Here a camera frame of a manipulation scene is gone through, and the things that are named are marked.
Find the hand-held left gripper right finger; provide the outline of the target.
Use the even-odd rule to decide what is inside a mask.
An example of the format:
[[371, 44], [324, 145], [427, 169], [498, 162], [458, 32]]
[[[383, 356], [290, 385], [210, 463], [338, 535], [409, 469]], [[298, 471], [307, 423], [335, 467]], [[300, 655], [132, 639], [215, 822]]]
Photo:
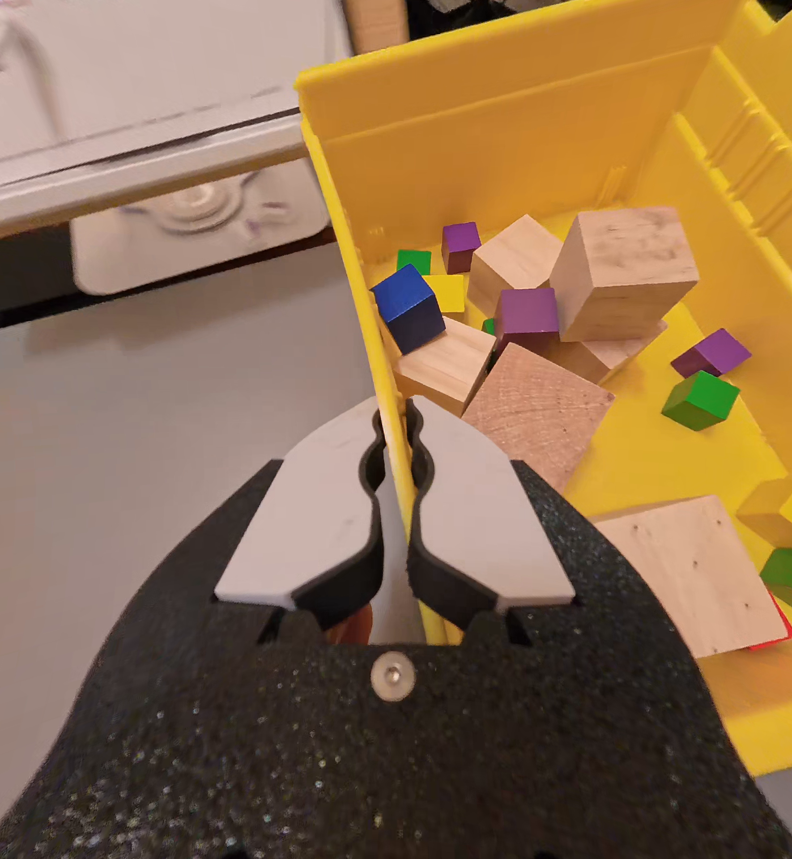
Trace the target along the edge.
[[574, 587], [509, 457], [422, 395], [405, 406], [413, 596], [464, 632], [484, 612], [570, 605]]

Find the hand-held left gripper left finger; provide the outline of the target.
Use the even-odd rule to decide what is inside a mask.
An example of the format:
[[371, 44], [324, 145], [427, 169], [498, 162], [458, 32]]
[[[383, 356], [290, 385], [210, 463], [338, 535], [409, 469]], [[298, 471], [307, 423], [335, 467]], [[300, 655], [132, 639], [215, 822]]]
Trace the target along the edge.
[[277, 464], [216, 599], [310, 612], [324, 631], [368, 605], [383, 581], [385, 447], [375, 397], [298, 442]]

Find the pile of wooden cubes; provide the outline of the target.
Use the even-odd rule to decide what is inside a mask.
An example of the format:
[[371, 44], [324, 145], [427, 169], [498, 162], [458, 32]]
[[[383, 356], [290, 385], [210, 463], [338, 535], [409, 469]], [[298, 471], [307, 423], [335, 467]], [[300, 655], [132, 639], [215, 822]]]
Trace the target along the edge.
[[415, 269], [365, 289], [367, 319], [405, 403], [422, 395], [471, 424], [509, 457], [563, 492], [584, 458], [606, 457], [598, 495], [615, 504], [592, 518], [659, 598], [696, 658], [792, 638], [779, 595], [792, 603], [792, 475], [760, 481], [737, 506], [686, 485], [635, 504], [631, 485], [653, 479], [649, 425], [612, 410], [614, 393], [575, 354], [626, 348], [621, 365], [664, 330], [664, 316], [698, 282], [674, 209], [588, 211], [564, 242], [524, 216], [473, 253], [476, 306], [497, 298], [490, 334], [443, 315]]

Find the yellow plastic bin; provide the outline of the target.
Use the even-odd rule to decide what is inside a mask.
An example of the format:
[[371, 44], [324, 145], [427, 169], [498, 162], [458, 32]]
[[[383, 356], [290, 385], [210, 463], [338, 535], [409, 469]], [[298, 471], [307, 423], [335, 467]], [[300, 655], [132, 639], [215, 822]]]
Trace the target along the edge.
[[792, 10], [568, 2], [300, 74], [302, 134], [357, 309], [407, 542], [404, 413], [369, 288], [443, 226], [678, 210], [699, 269], [565, 496], [582, 514], [792, 475]]

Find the white document stand base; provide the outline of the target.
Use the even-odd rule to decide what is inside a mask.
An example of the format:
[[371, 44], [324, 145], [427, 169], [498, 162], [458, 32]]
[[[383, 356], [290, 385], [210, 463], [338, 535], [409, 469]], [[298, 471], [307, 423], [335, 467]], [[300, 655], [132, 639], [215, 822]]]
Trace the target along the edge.
[[71, 221], [73, 279], [114, 295], [310, 238], [330, 224], [299, 159]]

